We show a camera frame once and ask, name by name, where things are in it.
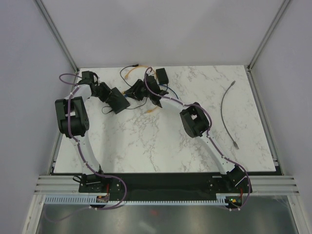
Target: gray cable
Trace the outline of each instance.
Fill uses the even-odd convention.
[[[223,119],[223,112],[222,112],[222,106],[223,106],[223,100],[224,100],[224,97],[226,95],[226,93],[228,92],[228,90],[235,84],[235,80],[231,83],[230,87],[225,91],[223,97],[222,97],[222,101],[221,101],[221,119],[222,119],[222,123],[223,123],[223,126],[226,130],[226,132],[228,133],[228,135],[230,136],[232,142],[233,142],[233,145],[235,146],[235,148],[239,149],[238,147],[238,144],[236,143],[236,141],[233,139],[233,137],[231,136],[231,134],[229,133],[229,130],[228,128],[226,127],[225,125],[225,122],[224,122],[224,119]]]

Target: cable plug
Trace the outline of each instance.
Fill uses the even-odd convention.
[[[234,145],[234,147],[235,147],[237,150],[239,150],[239,146],[238,146],[238,144],[236,143],[236,141],[233,141],[233,145]]]

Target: white table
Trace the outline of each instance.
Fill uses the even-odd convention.
[[[182,66],[165,69],[169,87],[184,103],[197,101],[210,113],[213,120],[211,131],[232,160],[245,166],[248,171],[275,171],[243,66]],[[88,70],[97,73],[100,80],[111,88],[117,87],[120,91],[129,88],[119,76],[121,68],[90,68],[81,71]],[[134,70],[128,82],[134,84],[138,78],[143,79],[144,71],[145,68]],[[234,80],[235,85],[224,99],[223,114],[239,150],[227,135],[220,115],[222,96]],[[128,101],[131,103],[130,108],[144,103],[130,98]],[[85,106],[90,120],[90,142],[106,173],[218,171],[208,153],[185,133],[178,112],[157,108],[146,113],[155,107],[149,100],[143,107],[124,110],[117,115],[113,112],[104,115],[101,110],[107,104],[95,97],[87,100]],[[66,137],[61,141],[54,172],[81,173],[78,155]]]

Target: gray floor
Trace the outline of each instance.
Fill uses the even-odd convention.
[[[48,205],[47,216],[62,218],[78,205]],[[84,210],[57,224],[41,217],[41,234],[296,234],[286,197],[251,197],[240,212],[211,206],[123,206]]]

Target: gray wall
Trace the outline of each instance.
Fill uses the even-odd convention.
[[[285,170],[312,218],[312,1],[292,1],[253,74]]]
[[[0,1],[0,233],[20,233],[57,133],[72,72],[32,0]]]
[[[78,67],[245,65],[282,0],[43,0]]]

